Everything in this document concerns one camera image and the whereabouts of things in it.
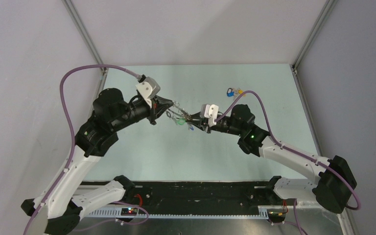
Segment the green key tag with key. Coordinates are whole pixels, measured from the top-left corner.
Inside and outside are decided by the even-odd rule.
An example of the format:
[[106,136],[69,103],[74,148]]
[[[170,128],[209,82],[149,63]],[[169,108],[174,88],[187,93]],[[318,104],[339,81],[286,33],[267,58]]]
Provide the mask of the green key tag with key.
[[181,119],[181,118],[179,118],[179,119],[176,120],[176,124],[177,124],[177,125],[182,126],[182,125],[184,125],[185,123],[186,123],[186,120],[185,120],[185,119]]

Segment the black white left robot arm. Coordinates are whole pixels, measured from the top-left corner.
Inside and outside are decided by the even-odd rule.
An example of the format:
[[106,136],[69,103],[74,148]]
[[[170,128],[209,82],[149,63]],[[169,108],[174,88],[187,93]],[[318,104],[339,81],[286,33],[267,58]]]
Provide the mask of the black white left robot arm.
[[76,195],[88,172],[118,141],[118,131],[142,119],[156,123],[173,106],[169,99],[154,96],[147,104],[140,94],[126,102],[116,88],[103,90],[93,103],[93,113],[75,133],[70,155],[42,195],[26,199],[21,207],[30,216],[26,235],[66,235],[91,212],[121,201],[133,202],[135,184],[120,175],[91,192]]

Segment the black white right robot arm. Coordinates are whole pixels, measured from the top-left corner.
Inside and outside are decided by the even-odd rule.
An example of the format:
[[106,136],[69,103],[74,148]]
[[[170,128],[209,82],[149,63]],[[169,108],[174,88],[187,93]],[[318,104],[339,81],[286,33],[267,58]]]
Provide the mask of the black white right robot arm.
[[274,177],[273,186],[264,192],[268,203],[276,205],[283,199],[301,198],[316,201],[336,214],[348,208],[357,182],[344,158],[329,159],[282,144],[254,123],[255,115],[247,105],[235,105],[232,114],[225,117],[217,113],[216,105],[205,104],[202,108],[191,116],[189,124],[206,133],[217,131],[239,136],[237,144],[245,154],[278,162],[305,176],[304,180]]

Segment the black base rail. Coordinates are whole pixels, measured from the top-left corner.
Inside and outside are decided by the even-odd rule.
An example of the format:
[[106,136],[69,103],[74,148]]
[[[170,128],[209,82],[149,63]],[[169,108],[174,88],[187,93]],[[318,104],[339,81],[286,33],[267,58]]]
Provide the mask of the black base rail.
[[141,206],[150,215],[258,215],[260,206],[283,206],[268,181],[135,181],[122,202]]

